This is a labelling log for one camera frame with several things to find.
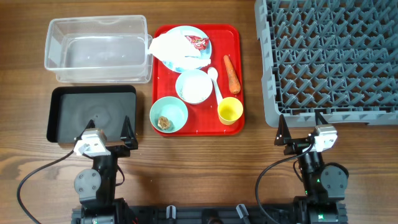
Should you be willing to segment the light blue bowl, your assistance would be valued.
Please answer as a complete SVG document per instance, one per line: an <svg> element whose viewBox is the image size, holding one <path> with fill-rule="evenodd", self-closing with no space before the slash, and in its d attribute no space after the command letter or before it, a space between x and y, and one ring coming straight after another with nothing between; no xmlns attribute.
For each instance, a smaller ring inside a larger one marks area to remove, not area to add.
<svg viewBox="0 0 398 224"><path fill-rule="evenodd" d="M186 103L197 105L212 93L211 78L202 70L187 70L181 73L175 83L177 95Z"/></svg>

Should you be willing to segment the orange carrot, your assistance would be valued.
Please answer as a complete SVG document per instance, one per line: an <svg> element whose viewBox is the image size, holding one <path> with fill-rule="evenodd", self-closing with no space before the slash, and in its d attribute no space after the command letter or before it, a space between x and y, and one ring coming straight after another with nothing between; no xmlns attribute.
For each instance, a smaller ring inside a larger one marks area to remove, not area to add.
<svg viewBox="0 0 398 224"><path fill-rule="evenodd" d="M224 65L226 67L226 72L228 75L229 90L232 94L237 95L241 91L241 84L238 80L236 72L233 65L229 59L228 55L223 56Z"/></svg>

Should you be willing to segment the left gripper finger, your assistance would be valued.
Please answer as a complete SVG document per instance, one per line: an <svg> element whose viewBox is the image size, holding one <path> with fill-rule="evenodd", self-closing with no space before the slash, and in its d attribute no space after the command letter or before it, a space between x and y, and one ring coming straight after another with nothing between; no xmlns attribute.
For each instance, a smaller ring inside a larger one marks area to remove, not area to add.
<svg viewBox="0 0 398 224"><path fill-rule="evenodd" d="M125 116L120 139L124 142L126 141L133 141L136 139L134 131L132 130L131 122L129 116Z"/></svg>
<svg viewBox="0 0 398 224"><path fill-rule="evenodd" d="M83 135L83 133L89 129L93 129L95 128L95 122L91 119L89 120L88 124L86 125L85 129L83 130L83 132L81 133L81 135Z"/></svg>

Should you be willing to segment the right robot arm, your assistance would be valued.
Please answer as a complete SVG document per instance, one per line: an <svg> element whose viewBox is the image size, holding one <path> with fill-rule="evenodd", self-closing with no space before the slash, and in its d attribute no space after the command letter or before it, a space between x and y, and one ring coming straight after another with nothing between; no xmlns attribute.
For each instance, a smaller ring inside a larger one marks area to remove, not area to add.
<svg viewBox="0 0 398 224"><path fill-rule="evenodd" d="M323 161L322 152L331 149L338 133L319 113L315 113L314 130L304 138L292 138L283 115L274 144L284 146L286 156L297 157L305 190L303 197L295 197L291 223L348 223L345 199L348 170L341 164Z"/></svg>

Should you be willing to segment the yellow plastic cup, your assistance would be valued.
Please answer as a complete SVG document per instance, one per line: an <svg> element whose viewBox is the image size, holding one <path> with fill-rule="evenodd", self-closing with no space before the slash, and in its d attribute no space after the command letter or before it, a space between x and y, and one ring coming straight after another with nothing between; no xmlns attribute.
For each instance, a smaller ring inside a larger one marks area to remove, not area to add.
<svg viewBox="0 0 398 224"><path fill-rule="evenodd" d="M232 125L243 115L243 104L234 97L223 98L218 105L218 117L222 124Z"/></svg>

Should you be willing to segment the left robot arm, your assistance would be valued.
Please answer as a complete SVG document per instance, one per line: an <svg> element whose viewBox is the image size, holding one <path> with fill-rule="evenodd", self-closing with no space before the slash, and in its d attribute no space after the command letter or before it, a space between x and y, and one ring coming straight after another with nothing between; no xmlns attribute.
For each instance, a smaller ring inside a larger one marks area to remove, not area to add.
<svg viewBox="0 0 398 224"><path fill-rule="evenodd" d="M120 140L123 144L107 146L107 137L102 129L90 120L85 130L75 138L73 151L93 161L90 169L81 171L74 180L79 195L80 209L72 211L74 224L138 223L138 218L123 198L116 198L115 191L118 159L129 157L138 148L137 139L128 116L125 117Z"/></svg>

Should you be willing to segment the white rice pile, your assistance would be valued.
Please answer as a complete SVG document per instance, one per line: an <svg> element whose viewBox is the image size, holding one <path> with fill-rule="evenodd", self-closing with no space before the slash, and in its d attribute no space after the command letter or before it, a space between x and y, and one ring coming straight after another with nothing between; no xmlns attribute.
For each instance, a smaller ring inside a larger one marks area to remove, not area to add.
<svg viewBox="0 0 398 224"><path fill-rule="evenodd" d="M177 93L191 104L198 104L206 100L212 91L211 81L203 75L187 75L180 79Z"/></svg>

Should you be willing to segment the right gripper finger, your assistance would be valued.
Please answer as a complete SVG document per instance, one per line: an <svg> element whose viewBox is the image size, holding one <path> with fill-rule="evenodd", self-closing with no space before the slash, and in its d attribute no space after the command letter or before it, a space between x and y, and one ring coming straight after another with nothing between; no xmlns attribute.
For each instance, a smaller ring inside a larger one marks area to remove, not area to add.
<svg viewBox="0 0 398 224"><path fill-rule="evenodd" d="M291 135L289 128L287 126L284 115L279 116L279 126L275 136L274 144L275 145L287 145L291 142Z"/></svg>
<svg viewBox="0 0 398 224"><path fill-rule="evenodd" d="M321 112L315 111L315 124L318 125L324 125L328 124L326 119L322 116Z"/></svg>

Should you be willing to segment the brown food lump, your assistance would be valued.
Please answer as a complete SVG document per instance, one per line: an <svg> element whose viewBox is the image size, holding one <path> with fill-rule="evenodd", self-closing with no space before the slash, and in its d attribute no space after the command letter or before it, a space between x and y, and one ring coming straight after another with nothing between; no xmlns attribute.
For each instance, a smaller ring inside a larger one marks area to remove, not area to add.
<svg viewBox="0 0 398 224"><path fill-rule="evenodd" d="M161 130L168 130L171 127L171 122L165 116L159 116L157 125Z"/></svg>

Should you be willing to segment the mint green bowl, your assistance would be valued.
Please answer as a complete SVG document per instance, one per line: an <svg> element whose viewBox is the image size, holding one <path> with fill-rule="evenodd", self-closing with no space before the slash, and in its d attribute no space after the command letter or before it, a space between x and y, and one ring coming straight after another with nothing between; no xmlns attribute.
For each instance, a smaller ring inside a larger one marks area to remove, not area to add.
<svg viewBox="0 0 398 224"><path fill-rule="evenodd" d="M171 122L168 130L161 130L157 123L159 116L165 116ZM174 96L165 96L158 99L151 107L149 113L150 123L155 130L170 134L181 130L188 119L188 109L185 103Z"/></svg>

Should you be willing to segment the red snack wrapper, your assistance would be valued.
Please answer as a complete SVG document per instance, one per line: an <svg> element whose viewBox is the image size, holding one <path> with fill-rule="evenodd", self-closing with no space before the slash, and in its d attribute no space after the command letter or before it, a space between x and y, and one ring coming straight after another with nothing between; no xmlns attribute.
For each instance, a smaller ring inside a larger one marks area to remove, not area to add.
<svg viewBox="0 0 398 224"><path fill-rule="evenodd" d="M208 37L198 37L195 35L186 35L185 37L198 50L205 50L210 42Z"/></svg>

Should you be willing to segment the white napkin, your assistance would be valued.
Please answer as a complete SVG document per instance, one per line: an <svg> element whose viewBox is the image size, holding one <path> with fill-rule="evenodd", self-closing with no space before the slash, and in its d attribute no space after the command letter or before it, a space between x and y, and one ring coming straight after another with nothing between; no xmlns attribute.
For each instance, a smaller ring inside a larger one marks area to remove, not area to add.
<svg viewBox="0 0 398 224"><path fill-rule="evenodd" d="M168 32L154 38L149 53L161 62L171 63L172 68L184 70L205 67L211 63L210 59L201 57L200 50L191 38L178 32Z"/></svg>

